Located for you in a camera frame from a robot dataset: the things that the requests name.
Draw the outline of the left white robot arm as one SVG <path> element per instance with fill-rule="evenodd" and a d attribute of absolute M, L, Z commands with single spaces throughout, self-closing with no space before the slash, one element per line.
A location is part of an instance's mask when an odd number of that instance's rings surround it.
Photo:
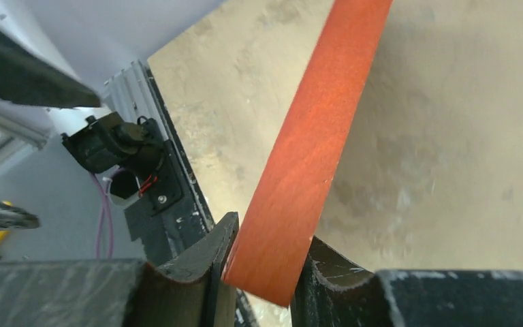
<path fill-rule="evenodd" d="M 98 94 L 85 84 L 35 56 L 0 30 L 0 99 L 15 105 L 75 110 L 100 109 Z M 101 173 L 120 165 L 138 176 L 150 169 L 137 169 L 140 153 L 160 151 L 162 143 L 139 123 L 128 123 L 116 112 L 101 118 L 88 116 L 84 127 L 62 135 L 62 144 L 88 172 Z M 39 227 L 36 215 L 0 203 L 0 230 Z"/>

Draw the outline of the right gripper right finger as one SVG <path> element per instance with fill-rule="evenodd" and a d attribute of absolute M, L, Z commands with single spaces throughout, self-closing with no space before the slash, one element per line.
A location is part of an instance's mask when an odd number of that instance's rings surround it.
<path fill-rule="evenodd" d="M 294 326 L 523 326 L 523 271 L 370 272 L 315 238 L 290 311 Z"/>

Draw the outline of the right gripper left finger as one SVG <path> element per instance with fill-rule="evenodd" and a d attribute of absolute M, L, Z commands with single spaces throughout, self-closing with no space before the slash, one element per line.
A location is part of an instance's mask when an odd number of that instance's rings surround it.
<path fill-rule="evenodd" d="M 0 263 L 0 326 L 233 326 L 221 269 L 238 231 L 227 213 L 162 266 L 138 259 Z"/>

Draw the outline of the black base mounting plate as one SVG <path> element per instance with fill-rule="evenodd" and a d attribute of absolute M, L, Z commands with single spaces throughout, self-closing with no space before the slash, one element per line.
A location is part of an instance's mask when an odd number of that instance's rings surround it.
<path fill-rule="evenodd" d="M 212 218 L 166 108 L 170 139 L 159 178 L 125 210 L 148 266 L 134 298 L 132 326 L 256 326 L 244 292 L 221 280 L 238 215 Z"/>

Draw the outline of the orange wooden picture frame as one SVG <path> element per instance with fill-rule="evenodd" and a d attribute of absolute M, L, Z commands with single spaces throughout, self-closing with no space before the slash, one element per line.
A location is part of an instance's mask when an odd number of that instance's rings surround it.
<path fill-rule="evenodd" d="M 226 284 L 290 304 L 390 7 L 333 3 L 227 258 Z"/>

